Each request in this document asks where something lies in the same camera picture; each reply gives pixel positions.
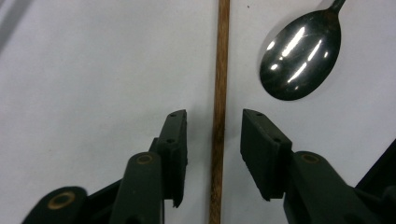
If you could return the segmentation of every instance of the wooden stick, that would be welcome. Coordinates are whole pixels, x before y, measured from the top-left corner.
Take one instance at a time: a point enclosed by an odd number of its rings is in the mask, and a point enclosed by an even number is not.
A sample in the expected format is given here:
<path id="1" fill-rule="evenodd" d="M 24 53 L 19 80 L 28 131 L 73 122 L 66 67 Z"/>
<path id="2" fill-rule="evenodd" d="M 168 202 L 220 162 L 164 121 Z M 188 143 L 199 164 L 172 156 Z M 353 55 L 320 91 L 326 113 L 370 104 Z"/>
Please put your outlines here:
<path id="1" fill-rule="evenodd" d="M 221 193 L 224 154 L 225 108 L 227 97 L 229 23 L 230 0 L 219 0 L 209 224 L 220 224 L 221 222 Z"/>

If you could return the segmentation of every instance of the wooden dowel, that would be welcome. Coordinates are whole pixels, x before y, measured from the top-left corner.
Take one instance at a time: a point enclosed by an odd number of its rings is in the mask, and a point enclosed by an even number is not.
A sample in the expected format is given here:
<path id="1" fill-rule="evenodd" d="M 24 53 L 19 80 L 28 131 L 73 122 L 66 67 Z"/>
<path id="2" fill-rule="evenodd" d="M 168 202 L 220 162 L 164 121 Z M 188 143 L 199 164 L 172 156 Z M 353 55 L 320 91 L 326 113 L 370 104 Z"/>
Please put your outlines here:
<path id="1" fill-rule="evenodd" d="M 221 222 L 229 23 L 230 0 L 219 0 L 209 224 L 220 224 Z"/>

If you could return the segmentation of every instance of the metal spoon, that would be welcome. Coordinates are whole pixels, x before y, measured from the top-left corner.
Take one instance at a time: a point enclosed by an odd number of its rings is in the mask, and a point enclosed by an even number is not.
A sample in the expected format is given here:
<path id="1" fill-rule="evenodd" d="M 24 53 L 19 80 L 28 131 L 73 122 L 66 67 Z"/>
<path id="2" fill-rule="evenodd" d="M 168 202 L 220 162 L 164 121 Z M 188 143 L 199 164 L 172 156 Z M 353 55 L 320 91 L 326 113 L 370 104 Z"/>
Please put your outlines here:
<path id="1" fill-rule="evenodd" d="M 314 91 L 330 74 L 341 45 L 338 12 L 346 0 L 303 15 L 287 25 L 262 57 L 262 85 L 279 100 L 292 101 Z"/>

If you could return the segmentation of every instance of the black object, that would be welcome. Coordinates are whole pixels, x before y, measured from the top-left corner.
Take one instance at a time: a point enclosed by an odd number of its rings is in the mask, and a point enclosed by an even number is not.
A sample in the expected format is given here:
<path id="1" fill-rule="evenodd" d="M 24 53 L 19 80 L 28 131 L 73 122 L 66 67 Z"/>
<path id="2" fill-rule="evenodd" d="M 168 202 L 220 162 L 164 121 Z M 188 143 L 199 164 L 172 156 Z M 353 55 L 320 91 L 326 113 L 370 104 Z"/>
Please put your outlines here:
<path id="1" fill-rule="evenodd" d="M 149 152 L 132 156 L 122 180 L 87 196 L 66 187 L 43 197 L 24 224 L 160 224 L 163 200 L 183 200 L 187 165 L 187 112 L 168 115 Z"/>
<path id="2" fill-rule="evenodd" d="M 244 110 L 241 154 L 262 197 L 282 198 L 289 223 L 396 223 L 396 140 L 356 188 L 312 152 L 291 141 L 262 113 Z"/>
<path id="3" fill-rule="evenodd" d="M 303 15 L 287 25 L 262 57 L 262 85 L 277 99 L 291 101 L 314 91 L 330 74 L 341 47 L 338 12 L 345 0 Z"/>

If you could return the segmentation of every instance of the white surface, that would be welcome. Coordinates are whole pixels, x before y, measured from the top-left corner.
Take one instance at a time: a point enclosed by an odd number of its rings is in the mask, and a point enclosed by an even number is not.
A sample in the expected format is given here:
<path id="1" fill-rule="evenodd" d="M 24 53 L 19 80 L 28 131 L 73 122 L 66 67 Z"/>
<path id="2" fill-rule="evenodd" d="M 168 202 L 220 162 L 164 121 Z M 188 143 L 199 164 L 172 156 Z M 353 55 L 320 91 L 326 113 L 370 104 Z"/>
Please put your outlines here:
<path id="1" fill-rule="evenodd" d="M 295 102 L 272 98 L 258 69 L 268 34 L 332 1 L 233 1 L 222 223 L 286 223 L 239 153 L 242 109 L 267 115 L 354 186 L 396 137 L 396 2 L 346 1 L 339 59 Z M 165 223 L 206 223 L 217 1 L 0 1 L 0 223 L 48 192 L 89 193 L 122 177 L 167 114 L 187 109 L 185 198 Z"/>

